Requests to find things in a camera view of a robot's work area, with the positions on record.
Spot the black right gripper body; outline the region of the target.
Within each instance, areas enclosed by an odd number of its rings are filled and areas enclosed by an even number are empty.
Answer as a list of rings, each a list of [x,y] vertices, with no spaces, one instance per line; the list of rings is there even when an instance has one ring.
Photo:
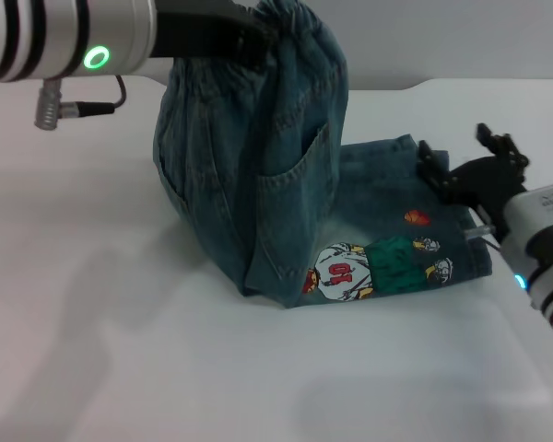
[[[450,172],[447,201],[476,210],[495,228],[508,228],[504,208],[514,196],[526,191],[524,175],[510,160],[482,157]]]

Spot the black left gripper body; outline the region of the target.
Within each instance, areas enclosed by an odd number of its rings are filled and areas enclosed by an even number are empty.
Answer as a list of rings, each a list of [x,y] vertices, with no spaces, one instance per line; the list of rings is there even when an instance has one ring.
[[[252,16],[232,1],[156,1],[152,58],[233,57],[258,33]]]

